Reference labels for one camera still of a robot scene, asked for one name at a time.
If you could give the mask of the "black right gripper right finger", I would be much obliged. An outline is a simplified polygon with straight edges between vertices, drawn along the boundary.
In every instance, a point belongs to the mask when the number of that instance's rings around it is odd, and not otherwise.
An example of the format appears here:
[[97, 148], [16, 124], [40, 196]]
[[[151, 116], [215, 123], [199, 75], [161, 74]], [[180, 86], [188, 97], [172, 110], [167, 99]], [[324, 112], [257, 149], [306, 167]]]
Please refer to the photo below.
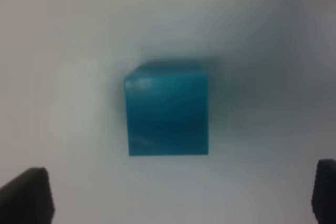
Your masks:
[[321, 159], [318, 161], [311, 205], [319, 224], [335, 224], [334, 159]]

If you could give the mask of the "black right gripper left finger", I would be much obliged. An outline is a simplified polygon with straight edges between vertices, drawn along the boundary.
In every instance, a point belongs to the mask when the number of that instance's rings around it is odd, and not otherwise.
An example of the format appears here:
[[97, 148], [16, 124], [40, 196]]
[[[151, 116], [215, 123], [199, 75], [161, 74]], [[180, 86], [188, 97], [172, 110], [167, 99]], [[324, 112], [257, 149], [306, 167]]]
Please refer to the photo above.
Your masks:
[[55, 206], [49, 175], [44, 167], [32, 167], [1, 187], [1, 223], [51, 224]]

